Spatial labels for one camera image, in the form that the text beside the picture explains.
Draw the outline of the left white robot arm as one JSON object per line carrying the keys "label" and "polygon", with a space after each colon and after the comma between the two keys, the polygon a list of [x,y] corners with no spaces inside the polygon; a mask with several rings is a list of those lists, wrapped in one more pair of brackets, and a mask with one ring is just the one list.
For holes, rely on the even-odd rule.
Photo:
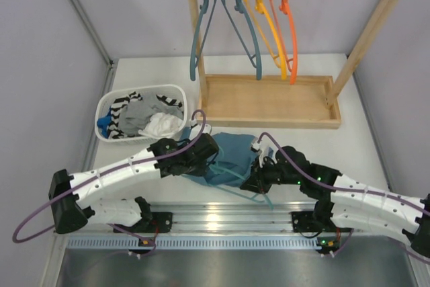
{"label": "left white robot arm", "polygon": [[170,175],[204,175],[219,152],[216,141],[203,133],[194,140],[162,138],[139,153],[105,167],[81,173],[63,169],[52,178],[49,200],[58,234],[88,224],[113,224],[115,230],[151,233],[161,218],[142,197],[113,199],[113,194],[145,181]]}

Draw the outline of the teal blue tank top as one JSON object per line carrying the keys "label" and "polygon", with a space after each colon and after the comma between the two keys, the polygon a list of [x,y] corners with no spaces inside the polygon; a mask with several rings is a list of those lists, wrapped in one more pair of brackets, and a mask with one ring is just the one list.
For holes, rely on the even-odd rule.
{"label": "teal blue tank top", "polygon": [[[251,150],[251,143],[256,139],[252,134],[231,134],[220,132],[212,135],[216,141],[220,152],[215,158],[214,163],[221,167],[231,169],[236,173],[248,178],[251,165],[257,158],[257,154]],[[184,178],[190,179],[202,186],[222,183],[223,178],[213,174],[210,169],[204,176],[184,175]]]}

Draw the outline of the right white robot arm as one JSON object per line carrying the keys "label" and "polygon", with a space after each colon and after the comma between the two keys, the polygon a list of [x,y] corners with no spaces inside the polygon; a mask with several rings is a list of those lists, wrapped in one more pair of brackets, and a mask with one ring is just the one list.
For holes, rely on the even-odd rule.
{"label": "right white robot arm", "polygon": [[429,257],[429,199],[395,195],[356,181],[339,170],[309,162],[291,146],[274,158],[257,157],[242,190],[266,194],[274,185],[297,185],[315,200],[295,231],[365,231],[408,245]]}

